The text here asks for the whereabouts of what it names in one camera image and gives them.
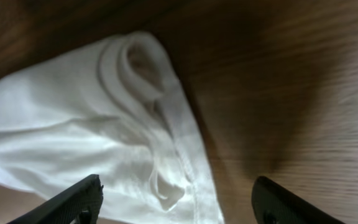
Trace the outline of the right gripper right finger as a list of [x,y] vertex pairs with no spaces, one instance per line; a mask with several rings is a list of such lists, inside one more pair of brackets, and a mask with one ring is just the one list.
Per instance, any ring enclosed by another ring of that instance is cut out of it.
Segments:
[[344,224],[266,176],[255,180],[251,204],[258,224]]

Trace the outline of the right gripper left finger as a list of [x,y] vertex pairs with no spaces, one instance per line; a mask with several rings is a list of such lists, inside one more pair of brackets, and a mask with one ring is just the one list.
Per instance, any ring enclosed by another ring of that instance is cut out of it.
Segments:
[[102,203],[103,186],[91,174],[8,224],[96,224]]

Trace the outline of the white printed t-shirt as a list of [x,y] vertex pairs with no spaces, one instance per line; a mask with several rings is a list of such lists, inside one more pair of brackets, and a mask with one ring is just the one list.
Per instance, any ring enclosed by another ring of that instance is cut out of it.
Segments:
[[198,125],[148,32],[0,80],[0,185],[49,199],[90,174],[104,187],[103,218],[224,222]]

